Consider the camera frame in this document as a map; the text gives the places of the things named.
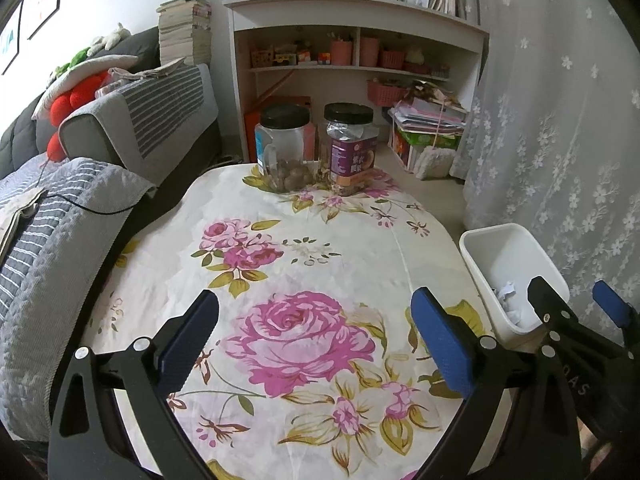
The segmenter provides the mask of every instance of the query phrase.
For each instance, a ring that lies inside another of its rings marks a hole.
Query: black jar lid
[[[294,130],[309,124],[308,108],[298,105],[271,105],[260,113],[260,124],[270,130]]]
[[[342,124],[371,124],[373,110],[354,103],[329,103],[324,107],[324,118]]]

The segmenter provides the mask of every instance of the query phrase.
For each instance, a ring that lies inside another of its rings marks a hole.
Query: fluffy white cushion
[[[127,70],[138,62],[138,56],[102,56],[95,59],[87,59],[78,63],[75,67],[67,70],[56,79],[53,84],[44,92],[31,119],[48,119],[51,105],[63,93],[72,90],[79,82],[84,81],[91,75],[99,74],[110,68],[123,68]]]

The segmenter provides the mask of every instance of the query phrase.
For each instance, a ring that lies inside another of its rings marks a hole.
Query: white floral curtain
[[[451,170],[466,227],[528,228],[620,342],[591,287],[640,304],[640,54],[607,0],[480,1],[489,56]]]

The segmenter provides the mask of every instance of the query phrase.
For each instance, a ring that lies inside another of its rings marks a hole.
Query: jar label
[[[332,139],[331,173],[337,184],[348,186],[370,168],[376,160],[378,138],[345,141]]]
[[[262,174],[266,174],[264,171],[264,146],[262,145],[262,135],[260,132],[255,133],[255,154],[258,159],[258,168]]]

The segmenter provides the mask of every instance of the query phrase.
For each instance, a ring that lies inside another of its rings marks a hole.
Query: picture frame
[[[20,53],[20,16],[22,2],[14,10],[5,28],[0,32],[0,75],[4,75]]]
[[[21,33],[30,40],[60,8],[60,0],[23,0]]]

